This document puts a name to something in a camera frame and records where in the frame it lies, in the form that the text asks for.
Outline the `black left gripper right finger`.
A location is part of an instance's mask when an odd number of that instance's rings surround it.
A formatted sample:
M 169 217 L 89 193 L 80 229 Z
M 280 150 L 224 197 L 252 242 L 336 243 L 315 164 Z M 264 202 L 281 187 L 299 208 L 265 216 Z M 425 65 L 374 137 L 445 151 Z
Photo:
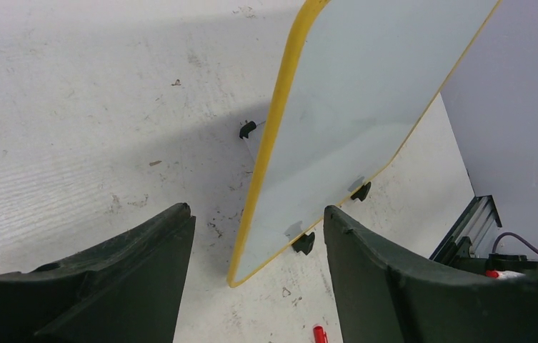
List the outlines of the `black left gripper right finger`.
M 345 342 L 538 342 L 538 272 L 494 279 L 434 262 L 324 210 Z

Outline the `red marker cap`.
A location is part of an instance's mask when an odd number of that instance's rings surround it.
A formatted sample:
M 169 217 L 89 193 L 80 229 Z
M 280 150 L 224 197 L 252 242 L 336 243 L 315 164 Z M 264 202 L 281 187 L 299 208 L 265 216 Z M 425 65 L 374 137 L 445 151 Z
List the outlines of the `red marker cap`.
M 316 325 L 313 327 L 313 335 L 315 343 L 328 343 L 327 333 L 325 332 L 323 326 Z

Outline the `yellow framed whiteboard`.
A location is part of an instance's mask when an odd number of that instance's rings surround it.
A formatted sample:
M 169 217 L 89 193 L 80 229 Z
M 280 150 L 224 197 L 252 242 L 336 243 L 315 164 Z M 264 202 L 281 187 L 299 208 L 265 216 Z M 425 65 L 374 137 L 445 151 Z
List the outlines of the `yellow framed whiteboard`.
M 260 133 L 238 287 L 388 166 L 497 1 L 305 1 Z

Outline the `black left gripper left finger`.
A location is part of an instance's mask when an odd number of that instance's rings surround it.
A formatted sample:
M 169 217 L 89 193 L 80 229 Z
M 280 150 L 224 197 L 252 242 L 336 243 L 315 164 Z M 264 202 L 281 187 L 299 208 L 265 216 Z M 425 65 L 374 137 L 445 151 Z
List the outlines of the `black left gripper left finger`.
M 0 342 L 171 342 L 195 224 L 178 203 L 32 272 L 0 274 Z

